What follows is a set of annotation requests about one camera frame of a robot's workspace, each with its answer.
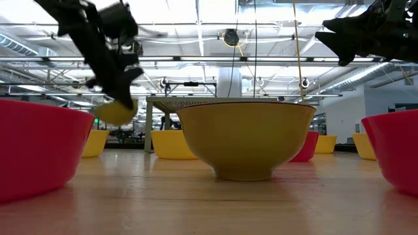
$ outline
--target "fluorescent light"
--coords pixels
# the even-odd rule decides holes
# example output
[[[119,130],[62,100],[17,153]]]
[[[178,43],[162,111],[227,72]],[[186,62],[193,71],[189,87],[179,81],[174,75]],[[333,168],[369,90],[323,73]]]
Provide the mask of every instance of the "fluorescent light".
[[[352,5],[349,9],[347,9],[341,16],[340,18],[345,18],[348,16],[348,13],[350,13],[351,9],[353,9],[354,7],[356,7],[356,5]]]
[[[369,62],[369,61],[373,61],[374,58],[354,58],[354,62]]]
[[[50,61],[84,61],[83,57],[49,57]]]
[[[105,96],[103,93],[82,93],[82,96]]]
[[[61,97],[56,97],[56,96],[51,96],[51,97],[53,97],[54,99],[57,99],[57,100],[59,100],[59,101],[64,101],[64,102],[67,102],[67,101],[68,101],[68,100],[63,99],[63,98],[61,98]]]
[[[340,59],[338,59],[338,58],[331,58],[331,57],[328,57],[328,58],[314,58],[313,59],[313,61],[315,61],[315,62],[337,62],[337,61],[339,61]]]
[[[31,62],[31,61],[43,61],[40,57],[0,57],[0,61],[19,61],[19,62]]]
[[[7,95],[41,96],[41,93],[7,93]]]
[[[77,96],[77,93],[47,93],[45,95],[66,95],[66,96]]]
[[[248,61],[255,61],[255,57],[249,57]],[[297,57],[257,57],[257,61],[298,61]],[[306,61],[305,57],[300,58],[300,61]]]
[[[239,57],[233,58],[233,57],[208,57],[208,56],[197,56],[197,57],[181,57],[180,60],[182,61],[233,61],[233,60],[239,60]]]
[[[244,93],[242,95],[243,96],[249,96],[249,97],[254,96],[253,93]],[[260,96],[265,96],[265,97],[267,97],[267,96],[300,97],[299,94],[271,94],[271,93],[267,93],[267,95],[264,94],[264,93],[259,93],[259,94],[255,94],[255,96],[257,96],[257,97],[260,97]]]
[[[138,58],[139,61],[172,61],[173,57],[159,57],[159,56],[155,56],[155,57],[139,57]]]
[[[342,95],[341,94],[330,94],[330,95],[306,95],[306,96],[309,96],[309,97],[341,97]]]
[[[90,102],[84,102],[84,101],[71,101],[71,102],[81,105],[81,106],[94,106],[94,104],[91,104]]]
[[[21,86],[18,86],[18,87],[28,89],[28,90],[31,90],[31,91],[40,91],[40,92],[41,91],[47,91],[47,89],[42,88],[40,86],[21,85]]]
[[[151,95],[151,93],[131,93],[131,95],[135,95],[135,96],[147,96],[147,95]]]

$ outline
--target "ceiling light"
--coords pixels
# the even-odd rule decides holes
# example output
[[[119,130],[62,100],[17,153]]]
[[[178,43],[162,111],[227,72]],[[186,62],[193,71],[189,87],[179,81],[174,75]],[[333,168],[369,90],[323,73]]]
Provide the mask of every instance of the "ceiling light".
[[[330,94],[330,95],[306,95],[310,97],[341,97],[342,94]]]
[[[314,58],[313,61],[315,62],[338,62],[340,59],[338,58]]]
[[[374,58],[354,58],[354,62],[369,62],[369,61],[373,61]]]
[[[77,93],[47,93],[45,95],[65,95],[65,96],[77,96]]]
[[[239,57],[233,58],[233,57],[208,57],[208,56],[202,56],[202,57],[181,57],[180,60],[182,61],[234,61],[239,60]]]
[[[63,99],[63,98],[61,98],[61,97],[56,97],[56,96],[51,96],[52,98],[54,98],[54,99],[57,99],[57,100],[59,100],[59,101],[63,101],[63,102],[67,102],[68,100],[66,100],[66,99]]]
[[[172,61],[173,57],[163,57],[163,56],[155,56],[155,57],[139,57],[139,61]]]
[[[82,96],[105,96],[103,93],[82,93]]]
[[[11,62],[11,61],[43,61],[41,57],[0,57],[0,61]]]
[[[83,57],[49,57],[50,61],[84,61]]]
[[[7,93],[7,95],[27,95],[27,96],[41,96],[41,93]]]
[[[248,61],[255,61],[255,57],[249,57]],[[257,57],[257,61],[298,61],[297,57]],[[306,61],[305,57],[300,58],[300,61]]]
[[[356,5],[352,5],[352,6],[350,6],[350,8],[349,9],[347,9],[346,11],[344,11],[344,13],[340,16],[340,18],[345,18],[345,17],[347,17],[348,16],[348,14],[350,13],[350,11],[353,9],[353,8],[355,8],[356,7]]]
[[[42,88],[42,87],[40,87],[40,86],[20,85],[20,86],[18,86],[18,87],[20,87],[20,88],[24,88],[24,89],[28,89],[28,90],[31,90],[31,91],[39,91],[39,92],[41,92],[41,91],[47,91],[47,89]]]
[[[90,102],[84,102],[84,101],[71,101],[75,104],[81,105],[81,106],[93,106],[94,104],[91,104]]]

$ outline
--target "robotic arm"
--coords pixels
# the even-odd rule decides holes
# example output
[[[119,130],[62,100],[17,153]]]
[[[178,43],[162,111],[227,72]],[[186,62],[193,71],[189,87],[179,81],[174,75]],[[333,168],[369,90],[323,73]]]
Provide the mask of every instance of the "robotic arm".
[[[418,63],[417,5],[417,0],[376,0],[359,16],[325,20],[333,33],[315,36],[339,57],[340,66],[356,55]]]
[[[93,3],[85,0],[35,1],[58,22],[58,36],[68,34],[91,67],[95,78],[86,85],[101,86],[104,93],[129,110],[134,109],[129,88],[144,72],[141,68],[125,70],[138,63],[137,54],[121,52],[121,46],[138,34],[129,5],[121,2],[97,11]],[[107,39],[117,40],[118,48],[109,49]]]

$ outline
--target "pipe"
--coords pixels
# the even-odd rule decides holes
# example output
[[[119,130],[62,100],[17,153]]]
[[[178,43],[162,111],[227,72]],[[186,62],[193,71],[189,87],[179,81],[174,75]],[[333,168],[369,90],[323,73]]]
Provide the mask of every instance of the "pipe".
[[[357,85],[363,84],[374,78],[385,75],[396,70],[396,67],[392,63],[378,63],[367,68],[355,69],[337,79],[334,82],[330,82],[321,88],[320,93],[330,93],[331,91],[338,90],[344,91],[354,88]]]
[[[378,84],[372,85],[372,86],[370,86],[370,88],[379,88],[379,87],[382,87],[382,86],[386,86],[387,84],[391,84],[391,83],[394,83],[394,82],[397,82],[397,81],[405,80],[406,76],[411,78],[411,77],[416,76],[416,75],[418,75],[418,72],[408,71],[405,74],[397,76],[396,78],[389,77],[389,80],[386,80],[384,82],[380,82]]]
[[[5,31],[4,29],[0,28],[0,46],[3,46],[17,54],[23,56],[39,56],[39,57],[48,57],[48,56],[56,56],[57,54],[49,48],[45,48],[42,46],[34,46],[29,44],[19,37],[16,37],[9,32]],[[55,67],[55,63],[51,62],[38,62],[40,65],[46,65],[48,67]]]

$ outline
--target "ventilation duct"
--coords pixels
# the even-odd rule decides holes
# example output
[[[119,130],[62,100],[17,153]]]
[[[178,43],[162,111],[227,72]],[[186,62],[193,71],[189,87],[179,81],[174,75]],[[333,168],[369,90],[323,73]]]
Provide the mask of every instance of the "ventilation duct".
[[[22,39],[11,35],[4,29],[0,29],[0,46],[8,48],[13,52],[16,52],[23,56],[39,56],[39,57],[53,57],[57,54],[49,49],[42,46],[35,46],[24,42]],[[55,67],[56,64],[52,62],[39,62],[39,65],[46,65],[48,67]]]
[[[357,85],[363,84],[374,78],[389,74],[396,70],[393,63],[379,63],[366,68],[359,68],[353,70],[337,79],[328,83],[324,87],[321,87],[322,93],[330,93],[331,91],[338,90],[339,92],[351,89]]]

